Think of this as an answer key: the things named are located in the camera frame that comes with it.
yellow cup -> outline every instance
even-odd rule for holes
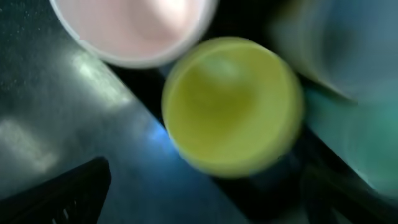
[[[193,167],[218,177],[255,174],[289,151],[303,118],[290,68],[250,40],[206,41],[171,71],[162,96],[167,132]]]

shiny metallic surface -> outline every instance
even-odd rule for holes
[[[49,2],[0,0],[0,43],[0,199],[104,156],[99,223],[247,223]]]

